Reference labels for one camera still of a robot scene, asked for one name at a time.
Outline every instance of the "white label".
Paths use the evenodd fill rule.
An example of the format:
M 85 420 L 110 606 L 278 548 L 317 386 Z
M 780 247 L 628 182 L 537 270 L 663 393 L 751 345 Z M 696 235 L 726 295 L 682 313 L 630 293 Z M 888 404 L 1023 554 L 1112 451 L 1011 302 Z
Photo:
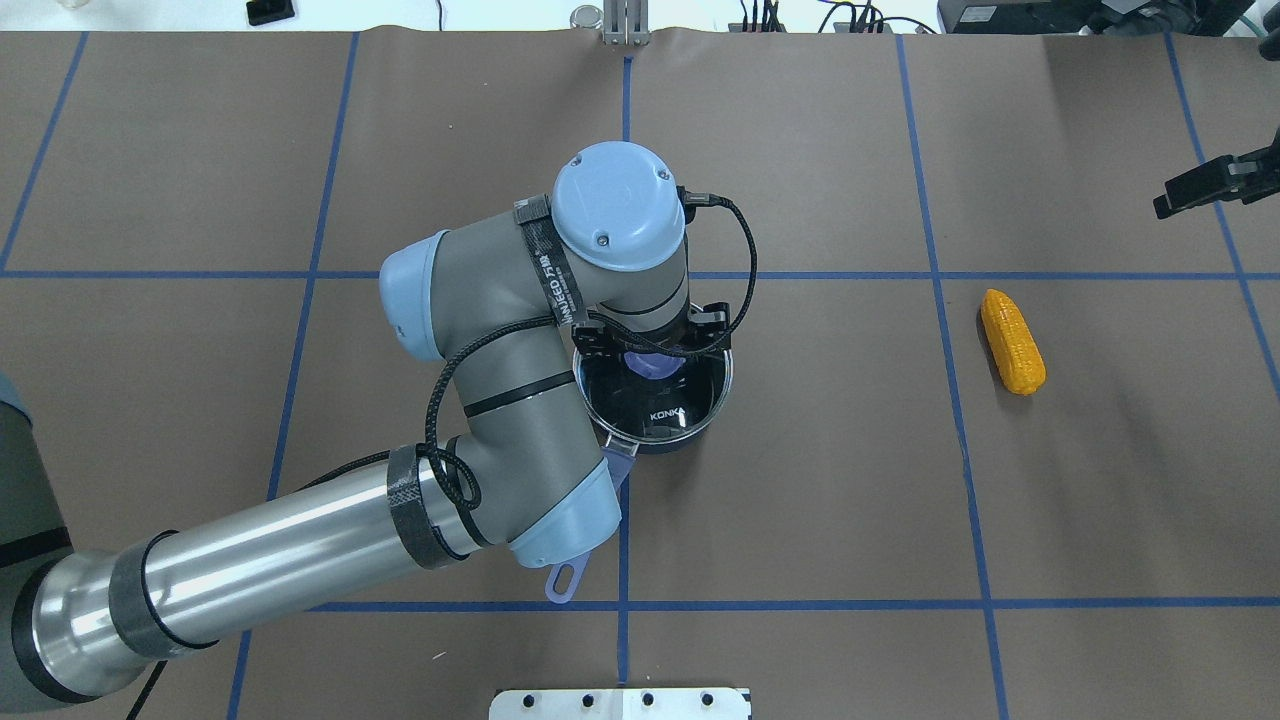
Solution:
M 965 8 L 964 14 L 960 15 L 960 22 L 963 23 L 984 23 L 996 14 L 995 5 L 975 5 L 973 8 Z

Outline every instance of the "gray table surface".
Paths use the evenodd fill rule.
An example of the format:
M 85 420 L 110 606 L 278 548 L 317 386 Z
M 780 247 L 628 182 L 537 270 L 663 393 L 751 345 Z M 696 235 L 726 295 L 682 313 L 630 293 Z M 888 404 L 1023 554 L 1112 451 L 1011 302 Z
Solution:
M 0 365 L 84 548 L 416 439 L 436 368 L 379 264 L 580 147 L 652 147 L 759 240 L 728 406 L 636 466 L 579 601 L 477 553 L 173 664 L 143 717 L 620 682 L 750 687 L 756 717 L 1280 707 L 1280 200 L 1151 209 L 1274 135 L 1251 41 L 9 33 L 0 118 Z M 736 306 L 732 219 L 690 238 L 695 301 Z M 988 287 L 1033 397 L 992 373 Z

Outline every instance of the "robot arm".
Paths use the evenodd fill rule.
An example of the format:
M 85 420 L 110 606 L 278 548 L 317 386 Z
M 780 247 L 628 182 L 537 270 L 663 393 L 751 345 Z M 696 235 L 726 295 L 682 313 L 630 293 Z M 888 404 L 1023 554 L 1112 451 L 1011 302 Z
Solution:
M 632 341 L 675 345 L 690 313 L 682 200 L 648 150 L 589 147 L 549 201 L 392 255 L 380 274 L 388 319 L 422 360 L 457 357 L 513 322 L 576 323 L 591 305 Z M 604 542 L 617 498 L 561 336 L 539 324 L 456 365 L 471 433 L 445 443 L 452 455 L 406 446 L 119 553 L 72 552 L 28 415 L 0 377 L 0 712 L 95 700 L 152 661 L 486 544 L 538 568 Z M 460 462 L 479 505 L 448 497 Z

